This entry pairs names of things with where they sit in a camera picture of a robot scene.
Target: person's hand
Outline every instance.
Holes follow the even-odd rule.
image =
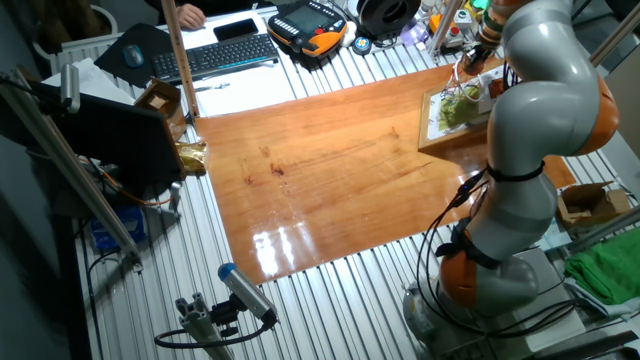
[[[207,18],[204,16],[202,10],[191,4],[184,4],[176,8],[178,13],[178,21],[180,27],[189,30],[197,30],[204,26],[204,22]]]

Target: computer mouse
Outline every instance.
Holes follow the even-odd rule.
[[[144,64],[144,57],[140,52],[138,45],[127,45],[122,49],[124,55],[124,62],[128,67],[135,69]]]

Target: wooden board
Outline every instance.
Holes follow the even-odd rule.
[[[240,269],[262,283],[425,230],[486,159],[484,145],[452,160],[417,151],[423,94],[450,74],[444,66],[196,119]],[[575,182],[562,159],[547,164],[556,187]]]

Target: metal slotted table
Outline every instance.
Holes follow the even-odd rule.
[[[275,10],[261,10],[268,19]],[[53,73],[65,63],[85,58],[96,60],[118,36],[66,44],[52,58]],[[299,99],[358,86],[406,73],[450,64],[460,54],[446,55],[434,63],[415,47],[397,45],[367,56],[340,49],[322,67],[308,71],[280,52],[283,81],[291,88],[290,99]],[[106,73],[116,86],[137,98],[143,89]],[[183,96],[183,108],[186,103]],[[197,134],[189,125],[185,141]],[[621,180],[601,151],[565,159],[578,183]],[[208,176],[187,177],[181,189],[177,221],[170,220],[168,205],[143,211],[149,240],[141,243],[140,273],[122,268],[117,261],[98,264],[87,278],[88,265],[100,254],[84,233],[75,245],[85,300],[87,326],[94,359],[207,359],[203,350],[170,350],[155,346],[153,337],[179,329],[174,300],[201,292],[209,305],[226,301],[229,291],[217,278],[218,267],[231,262],[220,212]],[[168,191],[157,194],[167,199]],[[637,205],[631,199],[632,206]],[[436,246],[448,241],[450,229],[438,229]],[[278,309],[280,324],[257,339],[231,346],[236,359],[419,359],[427,351],[407,328],[402,315],[404,287],[415,277],[422,235],[392,241],[329,263],[260,285]],[[563,263],[565,250],[548,257]],[[431,259],[431,274],[438,261]],[[240,314],[241,335],[260,324],[250,314]],[[185,335],[174,341],[188,341]]]

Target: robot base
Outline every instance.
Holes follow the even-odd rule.
[[[514,256],[531,264],[539,280],[539,292],[550,289],[560,281],[556,271],[542,250],[527,250]],[[429,304],[434,309],[437,309],[437,305],[430,296],[426,279],[422,278],[420,281],[420,286]],[[432,288],[436,291],[437,279],[432,280]],[[516,311],[495,318],[483,319],[473,311],[463,309],[453,304],[442,289],[438,289],[438,297],[449,313],[460,322],[487,331],[504,328],[549,305],[570,299],[565,289],[562,286],[558,286],[538,296],[534,302]],[[460,329],[432,313],[420,296],[418,286],[415,282],[406,290],[403,299],[403,312],[405,321],[411,332],[418,340],[427,345],[431,355],[436,359],[456,358],[456,356],[464,359],[524,359],[536,351],[545,349],[585,331],[578,314],[573,311],[569,316],[558,321],[556,324],[524,337],[513,339],[485,339],[481,335]],[[539,321],[544,315],[545,314],[526,322],[524,326],[520,328],[514,328],[509,331],[527,328]]]

